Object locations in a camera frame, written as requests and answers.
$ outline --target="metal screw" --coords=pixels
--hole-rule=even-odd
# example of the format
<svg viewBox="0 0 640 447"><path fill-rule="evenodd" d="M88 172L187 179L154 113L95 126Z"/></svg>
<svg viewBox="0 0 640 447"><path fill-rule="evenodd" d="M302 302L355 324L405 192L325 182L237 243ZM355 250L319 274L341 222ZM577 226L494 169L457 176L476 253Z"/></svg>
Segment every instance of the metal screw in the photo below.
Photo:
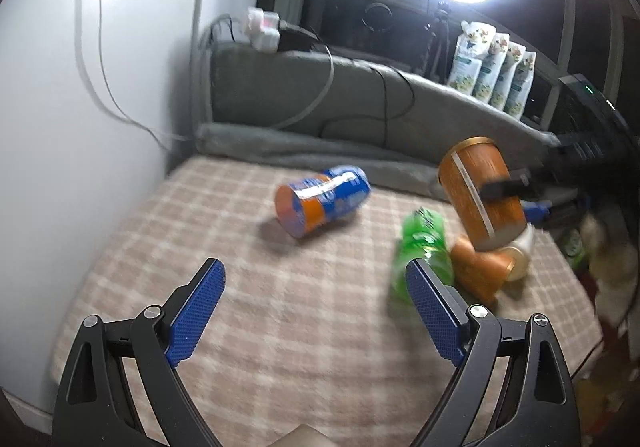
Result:
<svg viewBox="0 0 640 447"><path fill-rule="evenodd" d="M535 322L538 326L546 326L549 324L549 319L546 318L542 313L538 313L533 316L533 322Z"/></svg>
<svg viewBox="0 0 640 447"><path fill-rule="evenodd" d="M469 313L478 319L483 319L487 315L489 315L489 310L487 310L481 304L475 304L471 308L469 308Z"/></svg>
<svg viewBox="0 0 640 447"><path fill-rule="evenodd" d="M97 325L98 324L97 315L90 315L89 317L85 317L84 321L82 321L82 324L87 328L91 328L92 326Z"/></svg>
<svg viewBox="0 0 640 447"><path fill-rule="evenodd" d="M162 313L159 306L150 306L145 310L145 317L147 319L155 319Z"/></svg>

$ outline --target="black clamp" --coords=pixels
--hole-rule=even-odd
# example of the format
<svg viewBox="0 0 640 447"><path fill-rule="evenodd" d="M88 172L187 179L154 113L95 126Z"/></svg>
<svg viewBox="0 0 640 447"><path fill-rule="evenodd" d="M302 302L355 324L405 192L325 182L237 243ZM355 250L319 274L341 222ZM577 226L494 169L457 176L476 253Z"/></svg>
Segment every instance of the black clamp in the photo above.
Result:
<svg viewBox="0 0 640 447"><path fill-rule="evenodd" d="M562 351L542 314L528 322L468 307L423 260L407 267L409 293L441 356L458 368L411 447L461 446L486 391L496 357L510 363L486 435L471 446L578 447L580 427ZM175 367L195 349L225 286L209 259L163 306L135 319L87 317L66 361L52 428L54 447L159 446L146 436L122 364L136 360L145 391L172 447L221 447Z"/></svg>

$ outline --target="blue and orange can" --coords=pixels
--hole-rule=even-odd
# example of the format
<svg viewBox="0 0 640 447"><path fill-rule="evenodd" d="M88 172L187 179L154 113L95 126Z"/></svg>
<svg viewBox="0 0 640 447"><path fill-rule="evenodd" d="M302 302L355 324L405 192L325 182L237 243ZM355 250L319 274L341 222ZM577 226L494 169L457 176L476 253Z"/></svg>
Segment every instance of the blue and orange can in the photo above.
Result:
<svg viewBox="0 0 640 447"><path fill-rule="evenodd" d="M312 178L278 187L276 214L287 233L303 237L356 210L370 192L367 175L360 167L332 167Z"/></svg>

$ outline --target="orange cylindrical container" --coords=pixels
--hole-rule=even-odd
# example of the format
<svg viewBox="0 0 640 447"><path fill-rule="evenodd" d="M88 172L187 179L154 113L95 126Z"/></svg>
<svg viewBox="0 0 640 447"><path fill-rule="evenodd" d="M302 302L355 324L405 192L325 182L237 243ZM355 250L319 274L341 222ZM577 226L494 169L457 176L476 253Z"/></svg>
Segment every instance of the orange cylindrical container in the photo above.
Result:
<svg viewBox="0 0 640 447"><path fill-rule="evenodd" d="M278 187L276 215L291 236L303 237L356 210L370 192L367 175L360 167L332 167L312 178Z"/></svg>
<svg viewBox="0 0 640 447"><path fill-rule="evenodd" d="M494 202L480 199L485 183L509 179L509 170L490 138L468 138L451 148L440 163L438 178L478 252L504 247L527 227L517 197Z"/></svg>
<svg viewBox="0 0 640 447"><path fill-rule="evenodd" d="M460 236L449 253L456 281L480 302L490 305L516 264L497 252L476 252L467 236Z"/></svg>

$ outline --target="beige checkered fabric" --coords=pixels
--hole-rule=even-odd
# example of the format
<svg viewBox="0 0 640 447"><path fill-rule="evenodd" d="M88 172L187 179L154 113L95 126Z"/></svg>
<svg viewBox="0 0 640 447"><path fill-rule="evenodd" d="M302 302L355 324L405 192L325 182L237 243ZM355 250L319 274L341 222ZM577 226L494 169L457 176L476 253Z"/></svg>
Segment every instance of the beige checkered fabric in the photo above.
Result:
<svg viewBox="0 0 640 447"><path fill-rule="evenodd" d="M274 219L273 194L303 176L204 157L180 167L84 283L54 353L56 380L86 315L132 318L217 257L226 266L225 293L178 372L223 445L267 445L300 423L345 447L409 445L453 368L415 310L389 294L395 241L402 219L422 205L444 214L449 244L460 222L447 204L374 189L354 218L296 242ZM587 296L545 233L529 277L500 293L495 311L548 315L570 370L600 338ZM504 367L499 359L498 375ZM139 377L130 379L147 433L161 439ZM475 435L500 384L495 376Z"/></svg>

